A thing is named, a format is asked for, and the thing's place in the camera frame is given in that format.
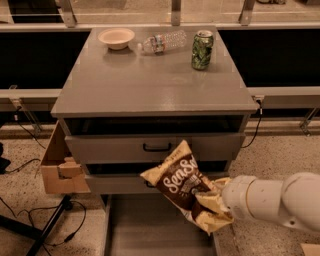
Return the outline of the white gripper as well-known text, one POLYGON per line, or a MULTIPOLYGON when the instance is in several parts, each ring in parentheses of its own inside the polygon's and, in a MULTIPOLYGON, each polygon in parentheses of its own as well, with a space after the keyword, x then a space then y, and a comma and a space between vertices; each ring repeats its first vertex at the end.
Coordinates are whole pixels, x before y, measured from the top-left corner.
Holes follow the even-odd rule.
POLYGON ((247 194, 250 185, 256 180, 255 176, 240 175, 231 180, 230 177, 219 178, 213 184, 222 190, 222 195, 214 192, 199 192, 197 201, 213 212, 223 214, 230 211, 235 219, 253 220, 249 210, 247 194))

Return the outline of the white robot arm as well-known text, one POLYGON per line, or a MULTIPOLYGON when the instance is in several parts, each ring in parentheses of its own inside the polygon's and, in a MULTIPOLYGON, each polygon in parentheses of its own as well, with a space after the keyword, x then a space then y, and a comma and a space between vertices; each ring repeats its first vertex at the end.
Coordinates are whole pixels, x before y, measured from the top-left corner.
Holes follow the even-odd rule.
POLYGON ((213 191, 198 192, 196 198, 220 217, 320 231, 319 174, 300 172, 283 181, 240 175, 214 181, 213 186, 213 191))

